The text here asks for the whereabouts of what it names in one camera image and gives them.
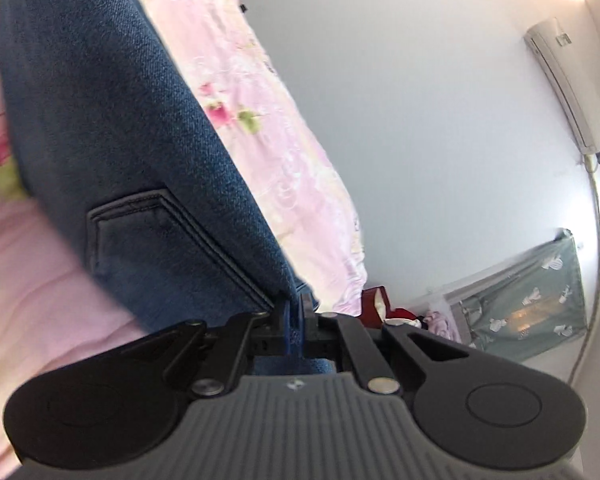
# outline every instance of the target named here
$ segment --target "pink floral bedding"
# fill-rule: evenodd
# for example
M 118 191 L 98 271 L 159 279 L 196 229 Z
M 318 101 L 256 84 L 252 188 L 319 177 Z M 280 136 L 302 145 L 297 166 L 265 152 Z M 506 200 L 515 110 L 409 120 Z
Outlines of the pink floral bedding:
M 354 207 L 238 0 L 140 1 L 298 276 L 321 309 L 357 315 L 366 272 Z M 0 95 L 1 477 L 18 464 L 1 423 L 11 392 L 44 370 L 142 335 L 35 201 L 22 198 L 6 128 Z

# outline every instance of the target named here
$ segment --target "jeans pocket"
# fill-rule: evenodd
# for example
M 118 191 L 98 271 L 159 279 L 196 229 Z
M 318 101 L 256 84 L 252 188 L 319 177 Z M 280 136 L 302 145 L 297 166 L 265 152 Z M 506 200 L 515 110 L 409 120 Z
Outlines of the jeans pocket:
M 167 190 L 142 192 L 88 213 L 88 269 L 149 330 L 184 319 L 224 324 L 272 309 Z

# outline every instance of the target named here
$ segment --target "white wall-mounted air conditioner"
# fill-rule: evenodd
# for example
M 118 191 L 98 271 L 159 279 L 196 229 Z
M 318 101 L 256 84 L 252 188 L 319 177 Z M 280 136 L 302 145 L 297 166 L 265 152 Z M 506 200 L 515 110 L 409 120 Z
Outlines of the white wall-mounted air conditioner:
M 600 152 L 600 97 L 556 18 L 531 27 L 525 40 L 554 87 L 584 155 Z

